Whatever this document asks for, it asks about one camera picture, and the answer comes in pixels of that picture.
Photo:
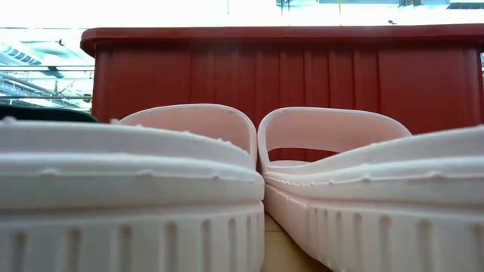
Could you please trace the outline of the pink foam slide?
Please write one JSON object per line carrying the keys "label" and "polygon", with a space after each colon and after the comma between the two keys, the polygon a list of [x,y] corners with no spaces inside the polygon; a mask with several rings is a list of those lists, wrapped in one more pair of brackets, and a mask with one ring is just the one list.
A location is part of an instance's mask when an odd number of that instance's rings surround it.
{"label": "pink foam slide", "polygon": [[219,104],[0,119],[0,272],[260,272],[256,129]]}
{"label": "pink foam slide", "polygon": [[412,134],[378,113],[259,123],[265,209],[336,272],[484,272],[484,125]]}

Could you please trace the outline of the red plastic bin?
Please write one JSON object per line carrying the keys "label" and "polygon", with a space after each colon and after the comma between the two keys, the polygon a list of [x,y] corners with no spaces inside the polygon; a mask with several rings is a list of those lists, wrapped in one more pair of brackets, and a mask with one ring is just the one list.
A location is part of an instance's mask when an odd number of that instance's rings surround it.
{"label": "red plastic bin", "polygon": [[272,110],[391,117],[411,133],[484,125],[484,23],[427,26],[93,28],[92,112],[238,142]]}

